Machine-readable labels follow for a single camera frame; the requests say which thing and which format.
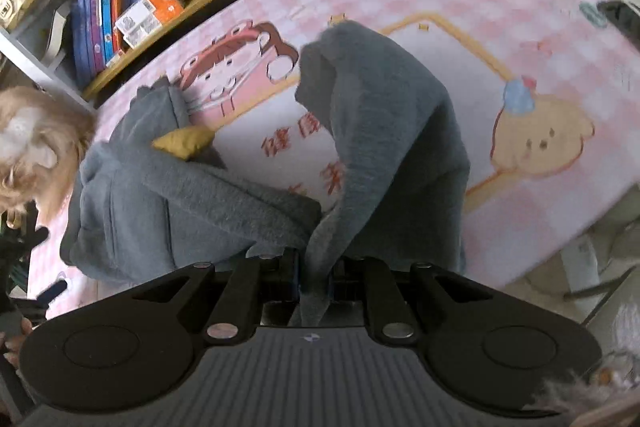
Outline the grey fleece hoodie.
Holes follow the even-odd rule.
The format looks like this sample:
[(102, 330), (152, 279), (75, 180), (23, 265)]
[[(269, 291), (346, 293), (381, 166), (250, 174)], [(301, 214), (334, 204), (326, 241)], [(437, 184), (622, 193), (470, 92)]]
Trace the grey fleece hoodie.
[(337, 151), (336, 201), (309, 181), (320, 169), (259, 179), (206, 147), (180, 159), (153, 146), (189, 126), (167, 80), (142, 87), (111, 136), (93, 143), (76, 176), (60, 256), (86, 277), (141, 284), (196, 262), (219, 270), (243, 258), (303, 255), (297, 325), (320, 323), (328, 277), (344, 256), (392, 269), (464, 265), (461, 219), (470, 163), (445, 86), (392, 39), (354, 22), (303, 48), (295, 98)]

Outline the pink checkered cartoon table mat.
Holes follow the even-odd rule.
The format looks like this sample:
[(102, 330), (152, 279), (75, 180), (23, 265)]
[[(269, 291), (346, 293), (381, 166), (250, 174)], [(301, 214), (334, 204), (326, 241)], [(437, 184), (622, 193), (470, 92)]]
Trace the pink checkered cartoon table mat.
[[(470, 163), (460, 271), (499, 287), (585, 232), (639, 180), (639, 54), (602, 18), (602, 1), (238, 0), (115, 92), (99, 109), (96, 142), (140, 88), (167, 80), (190, 122), (155, 139), (157, 150), (192, 159), (211, 147), (233, 165), (254, 159), (267, 182), (317, 168), (326, 181), (308, 187), (329, 206), (337, 151), (296, 102), (300, 61), (323, 31), (360, 24), (445, 86)], [(30, 295), (70, 285), (56, 315), (136, 285), (86, 277), (61, 259), (70, 199), (30, 258)]]

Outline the fluffy cream cat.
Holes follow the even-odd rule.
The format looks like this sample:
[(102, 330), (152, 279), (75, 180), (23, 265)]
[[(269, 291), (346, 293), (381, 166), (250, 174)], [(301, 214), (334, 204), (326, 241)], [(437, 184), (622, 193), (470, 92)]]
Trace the fluffy cream cat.
[(96, 132), (92, 115), (46, 92), (1, 92), (1, 210), (24, 213), (34, 202), (47, 225), (73, 190)]

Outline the orange white box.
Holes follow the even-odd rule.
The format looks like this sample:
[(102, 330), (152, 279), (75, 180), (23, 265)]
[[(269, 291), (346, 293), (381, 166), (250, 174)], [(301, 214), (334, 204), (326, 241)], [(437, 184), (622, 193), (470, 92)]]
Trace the orange white box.
[(116, 20), (130, 48), (137, 48), (183, 12), (180, 0), (137, 0)]

